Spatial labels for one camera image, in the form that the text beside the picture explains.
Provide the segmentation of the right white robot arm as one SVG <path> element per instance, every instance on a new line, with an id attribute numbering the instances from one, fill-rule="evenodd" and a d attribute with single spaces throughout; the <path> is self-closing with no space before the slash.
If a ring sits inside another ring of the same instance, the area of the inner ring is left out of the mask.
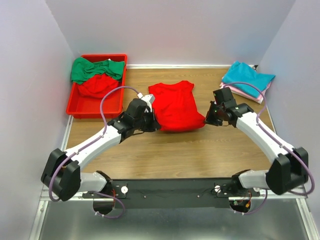
<path id="1" fill-rule="evenodd" d="M 276 135 L 249 105 L 236 102 L 229 87 L 215 90 L 213 95 L 205 123 L 222 126 L 228 122 L 246 134 L 271 163 L 268 170 L 247 169 L 234 174 L 224 191 L 236 193 L 259 188 L 282 195 L 309 180 L 309 156 L 304 148 L 295 148 Z"/>

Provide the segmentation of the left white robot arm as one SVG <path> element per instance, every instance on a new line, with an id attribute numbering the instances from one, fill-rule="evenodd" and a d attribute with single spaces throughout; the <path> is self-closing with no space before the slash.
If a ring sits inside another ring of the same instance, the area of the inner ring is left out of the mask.
<path id="1" fill-rule="evenodd" d="M 122 143 L 136 131 L 160 129 L 152 104 L 152 94 L 133 99 L 127 110 L 110 120 L 104 128 L 75 147 L 53 150 L 41 181 L 49 189 L 52 201 L 67 201 L 78 192 L 102 192 L 111 179 L 101 171 L 83 173 L 83 169 L 106 150 Z"/>

